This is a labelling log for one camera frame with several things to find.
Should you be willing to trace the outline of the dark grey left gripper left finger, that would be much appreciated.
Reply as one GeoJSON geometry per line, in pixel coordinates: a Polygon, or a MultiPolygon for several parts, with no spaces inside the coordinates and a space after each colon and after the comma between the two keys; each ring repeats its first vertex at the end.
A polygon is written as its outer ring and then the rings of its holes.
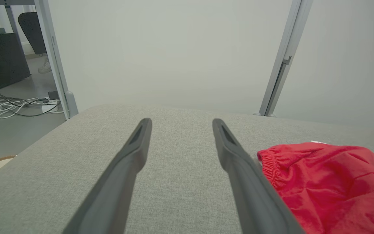
{"type": "Polygon", "coordinates": [[[142,119],[88,193],[64,234],[122,234],[137,174],[147,161],[152,120],[142,119]]]}

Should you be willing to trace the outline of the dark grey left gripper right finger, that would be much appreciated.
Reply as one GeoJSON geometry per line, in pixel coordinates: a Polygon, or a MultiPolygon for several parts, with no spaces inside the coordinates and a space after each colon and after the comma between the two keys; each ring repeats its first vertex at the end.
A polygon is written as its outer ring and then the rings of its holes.
{"type": "Polygon", "coordinates": [[[217,155],[228,174],[244,234],[304,234],[260,166],[221,119],[212,121],[217,155]]]}

